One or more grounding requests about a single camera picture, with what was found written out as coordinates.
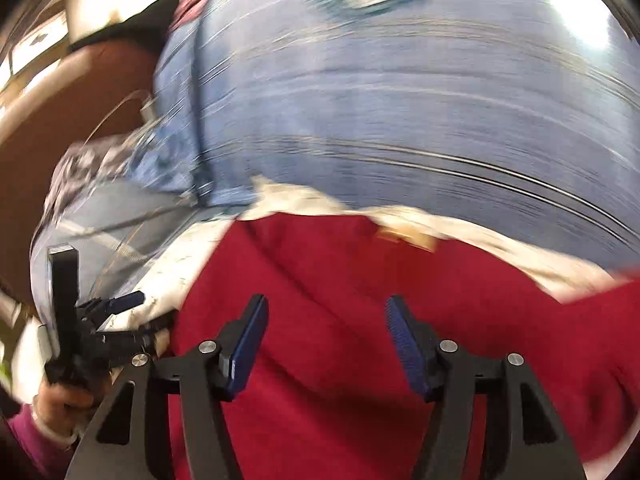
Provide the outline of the person's left hand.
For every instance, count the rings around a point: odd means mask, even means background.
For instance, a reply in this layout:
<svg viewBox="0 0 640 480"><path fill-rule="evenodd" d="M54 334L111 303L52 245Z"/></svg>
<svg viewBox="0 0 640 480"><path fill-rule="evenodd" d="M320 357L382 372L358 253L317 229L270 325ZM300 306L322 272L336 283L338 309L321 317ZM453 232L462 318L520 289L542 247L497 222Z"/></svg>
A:
<svg viewBox="0 0 640 480"><path fill-rule="evenodd" d="M102 377L93 391L62 382L52 384L43 376L32 399L32 420L48 438L60 442L75 439L111 386L110 375Z"/></svg>

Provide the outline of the purple left sleeve forearm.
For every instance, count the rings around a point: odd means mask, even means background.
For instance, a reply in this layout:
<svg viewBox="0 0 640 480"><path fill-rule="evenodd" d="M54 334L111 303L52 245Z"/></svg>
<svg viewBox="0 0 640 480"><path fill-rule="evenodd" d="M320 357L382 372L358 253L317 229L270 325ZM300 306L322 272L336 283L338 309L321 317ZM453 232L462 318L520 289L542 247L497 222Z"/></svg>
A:
<svg viewBox="0 0 640 480"><path fill-rule="evenodd" d="M32 407L1 422L1 451L6 463L17 468L15 479L64 479L77 437L61 437L36 421Z"/></svg>

